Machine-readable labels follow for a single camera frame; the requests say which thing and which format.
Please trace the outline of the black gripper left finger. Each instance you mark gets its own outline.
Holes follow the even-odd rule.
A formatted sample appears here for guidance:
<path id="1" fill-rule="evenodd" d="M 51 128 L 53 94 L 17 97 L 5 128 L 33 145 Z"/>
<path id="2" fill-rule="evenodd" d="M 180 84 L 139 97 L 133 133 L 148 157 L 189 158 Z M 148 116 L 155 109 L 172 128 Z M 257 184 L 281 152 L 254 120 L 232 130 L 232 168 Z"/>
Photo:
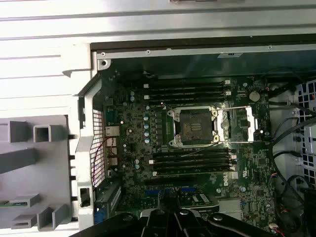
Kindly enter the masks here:
<path id="1" fill-rule="evenodd" d="M 84 229 L 74 237 L 166 237 L 170 213 L 174 207 L 174 192 L 161 191 L 158 208 L 142 211 L 141 217 L 121 213 Z"/>

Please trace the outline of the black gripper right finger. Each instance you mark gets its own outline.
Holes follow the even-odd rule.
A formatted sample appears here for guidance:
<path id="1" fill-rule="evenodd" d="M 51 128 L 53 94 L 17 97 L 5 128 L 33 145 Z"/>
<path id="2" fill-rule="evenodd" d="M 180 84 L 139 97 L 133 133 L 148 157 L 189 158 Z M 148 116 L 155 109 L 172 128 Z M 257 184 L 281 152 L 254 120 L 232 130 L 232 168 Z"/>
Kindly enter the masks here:
<path id="1" fill-rule="evenodd" d="M 179 229 L 187 237 L 270 237 L 270 232 L 223 213 L 213 213 L 207 220 L 196 217 L 191 210 L 182 209 L 181 191 L 175 190 L 174 215 Z"/>

